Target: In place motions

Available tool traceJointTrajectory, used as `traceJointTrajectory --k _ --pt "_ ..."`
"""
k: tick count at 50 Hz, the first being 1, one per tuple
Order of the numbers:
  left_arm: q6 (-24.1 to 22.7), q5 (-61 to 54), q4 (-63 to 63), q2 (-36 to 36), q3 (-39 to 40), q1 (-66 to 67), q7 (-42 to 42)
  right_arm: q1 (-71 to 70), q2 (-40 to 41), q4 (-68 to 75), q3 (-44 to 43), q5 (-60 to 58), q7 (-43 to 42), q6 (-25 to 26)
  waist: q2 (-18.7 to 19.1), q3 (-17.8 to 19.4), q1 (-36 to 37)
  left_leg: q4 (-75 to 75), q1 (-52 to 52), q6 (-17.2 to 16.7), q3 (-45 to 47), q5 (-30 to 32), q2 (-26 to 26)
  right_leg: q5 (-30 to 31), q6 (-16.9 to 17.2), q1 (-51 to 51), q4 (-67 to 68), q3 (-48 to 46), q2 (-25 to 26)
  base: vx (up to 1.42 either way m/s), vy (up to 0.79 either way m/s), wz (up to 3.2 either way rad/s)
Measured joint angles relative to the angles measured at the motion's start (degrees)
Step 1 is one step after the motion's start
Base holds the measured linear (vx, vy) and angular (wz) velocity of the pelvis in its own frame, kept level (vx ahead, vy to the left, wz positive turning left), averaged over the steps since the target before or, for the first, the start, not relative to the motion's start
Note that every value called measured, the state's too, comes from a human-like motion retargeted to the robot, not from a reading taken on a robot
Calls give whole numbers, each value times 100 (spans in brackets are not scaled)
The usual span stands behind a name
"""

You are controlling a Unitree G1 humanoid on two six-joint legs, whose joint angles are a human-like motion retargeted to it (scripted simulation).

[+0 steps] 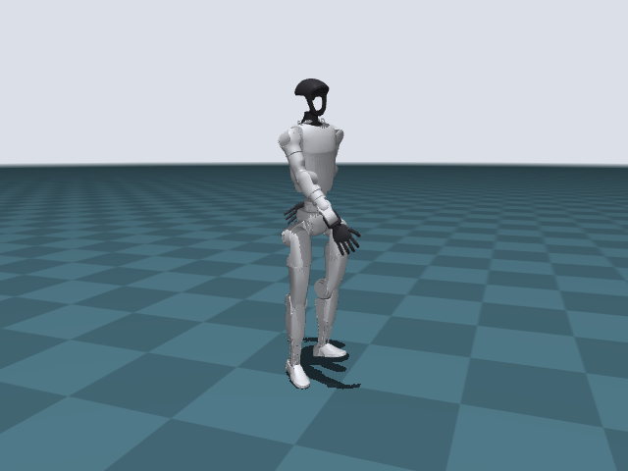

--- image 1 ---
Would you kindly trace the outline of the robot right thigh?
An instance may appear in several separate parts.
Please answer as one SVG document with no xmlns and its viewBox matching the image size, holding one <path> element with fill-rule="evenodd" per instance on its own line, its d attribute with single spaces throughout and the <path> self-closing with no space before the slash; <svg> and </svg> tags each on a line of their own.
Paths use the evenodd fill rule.
<svg viewBox="0 0 628 471">
<path fill-rule="evenodd" d="M 307 307 L 307 292 L 312 265 L 312 246 L 310 233 L 306 230 L 305 221 L 297 221 L 282 232 L 284 245 L 290 247 L 287 258 L 289 273 L 290 302 L 295 309 L 296 304 Z"/>
</svg>

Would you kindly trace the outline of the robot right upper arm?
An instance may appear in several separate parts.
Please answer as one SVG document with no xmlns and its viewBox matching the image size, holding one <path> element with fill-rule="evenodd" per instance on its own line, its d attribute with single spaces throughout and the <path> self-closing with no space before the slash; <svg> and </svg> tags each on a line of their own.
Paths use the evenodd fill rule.
<svg viewBox="0 0 628 471">
<path fill-rule="evenodd" d="M 298 128 L 290 129 L 279 137 L 279 145 L 286 153 L 288 163 L 293 171 L 297 183 L 298 175 L 301 172 L 307 172 L 310 175 L 312 182 L 317 184 L 317 175 L 314 172 L 306 171 L 305 169 L 305 159 L 300 147 L 300 142 L 301 135 Z"/>
</svg>

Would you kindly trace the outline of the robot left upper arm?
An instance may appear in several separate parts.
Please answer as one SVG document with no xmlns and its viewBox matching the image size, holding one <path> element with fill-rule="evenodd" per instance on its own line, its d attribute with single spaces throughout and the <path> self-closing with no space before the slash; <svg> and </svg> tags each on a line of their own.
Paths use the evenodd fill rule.
<svg viewBox="0 0 628 471">
<path fill-rule="evenodd" d="M 332 125 L 332 126 L 333 126 L 333 125 Z M 337 157 L 338 150 L 339 150 L 339 147 L 340 147 L 340 143 L 341 143 L 341 141 L 342 141 L 342 139 L 343 139 L 343 131 L 342 131 L 341 129 L 339 129 L 339 128 L 335 127 L 335 126 L 333 126 L 333 127 L 335 128 L 335 131 L 336 131 L 336 144 L 337 144 L 337 149 L 336 149 L 336 157 Z M 337 173 L 338 173 L 338 167 L 337 167 L 337 165 L 336 165 L 336 166 L 335 166 L 335 175 L 336 175 Z"/>
</svg>

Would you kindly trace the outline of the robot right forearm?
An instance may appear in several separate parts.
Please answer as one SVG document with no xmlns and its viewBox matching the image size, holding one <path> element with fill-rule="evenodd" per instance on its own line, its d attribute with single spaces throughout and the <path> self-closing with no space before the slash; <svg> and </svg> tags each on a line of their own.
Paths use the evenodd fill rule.
<svg viewBox="0 0 628 471">
<path fill-rule="evenodd" d="M 322 192 L 321 187 L 312 182 L 307 172 L 301 172 L 297 180 L 302 193 L 311 200 L 315 207 L 317 206 L 318 212 L 325 218 L 329 226 L 335 223 L 338 217 L 333 211 L 330 201 L 326 200 L 327 197 Z"/>
</svg>

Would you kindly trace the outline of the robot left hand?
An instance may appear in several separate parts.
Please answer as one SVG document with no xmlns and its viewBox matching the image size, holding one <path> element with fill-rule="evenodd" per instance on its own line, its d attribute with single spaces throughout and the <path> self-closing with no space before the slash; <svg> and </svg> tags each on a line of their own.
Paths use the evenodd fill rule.
<svg viewBox="0 0 628 471">
<path fill-rule="evenodd" d="M 295 209 L 295 211 L 294 211 L 294 212 L 292 212 L 290 215 L 288 215 L 288 216 L 286 217 L 286 220 L 287 220 L 287 219 L 289 219 L 291 216 L 293 216 L 295 213 L 297 213 L 297 209 L 299 209 L 299 208 L 303 208 L 303 207 L 304 207 L 304 202 L 300 202 L 300 203 L 297 203 L 294 207 L 292 207 L 292 208 L 291 208 L 291 209 L 289 209 L 288 211 L 286 211 L 286 213 L 285 213 L 284 215 L 288 214 L 289 212 L 291 212 L 291 211 L 293 211 L 293 210 Z M 295 215 L 295 216 L 294 216 L 294 217 L 293 217 L 293 218 L 292 218 L 292 219 L 288 222 L 288 224 L 289 224 L 289 223 L 291 223 L 291 222 L 292 222 L 293 220 L 295 220 L 295 219 L 296 219 L 296 215 Z M 295 222 L 297 222 L 297 220 L 296 220 Z M 295 223 L 295 222 L 294 222 L 294 223 Z"/>
</svg>

